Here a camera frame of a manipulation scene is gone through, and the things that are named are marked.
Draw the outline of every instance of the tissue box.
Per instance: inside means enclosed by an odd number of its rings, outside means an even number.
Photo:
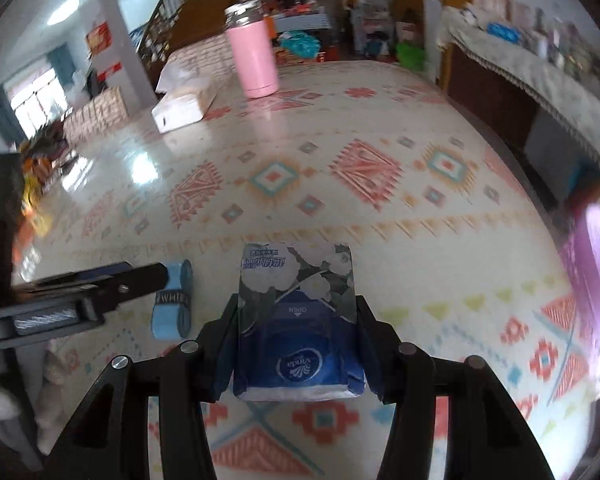
[[[197,123],[211,106],[217,91],[213,78],[200,77],[168,92],[151,111],[160,133]]]
[[[347,246],[247,244],[238,295],[237,397],[307,401],[363,393]]]

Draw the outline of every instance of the green plastic bag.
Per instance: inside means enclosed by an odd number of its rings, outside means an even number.
[[[395,51],[401,66],[414,72],[422,72],[424,70],[426,56],[423,49],[413,46],[410,43],[398,43]]]

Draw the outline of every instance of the wooden staircase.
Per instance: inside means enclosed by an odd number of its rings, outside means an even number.
[[[171,52],[224,31],[224,10],[236,0],[160,0],[138,45],[154,89]]]

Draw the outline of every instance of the metal bolt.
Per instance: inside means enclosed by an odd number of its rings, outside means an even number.
[[[111,361],[111,366],[113,366],[116,370],[122,370],[125,366],[129,364],[129,358],[125,355],[119,355],[118,357],[114,357],[113,361]]]
[[[400,343],[398,346],[398,352],[402,355],[415,355],[418,348],[413,343]]]
[[[480,370],[481,368],[484,368],[487,364],[486,361],[478,355],[469,356],[469,358],[466,360],[466,362],[468,363],[468,365],[471,368],[475,368],[476,370]]]
[[[185,341],[180,345],[180,351],[183,354],[193,354],[198,351],[200,346],[195,341]]]

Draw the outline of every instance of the blue curtain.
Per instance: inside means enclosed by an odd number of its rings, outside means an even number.
[[[56,71],[58,81],[63,88],[74,83],[75,65],[66,43],[53,49],[46,55],[46,58]]]
[[[14,142],[17,146],[23,140],[27,140],[16,114],[11,109],[11,102],[2,85],[0,85],[0,136],[7,143],[7,146],[11,146]]]

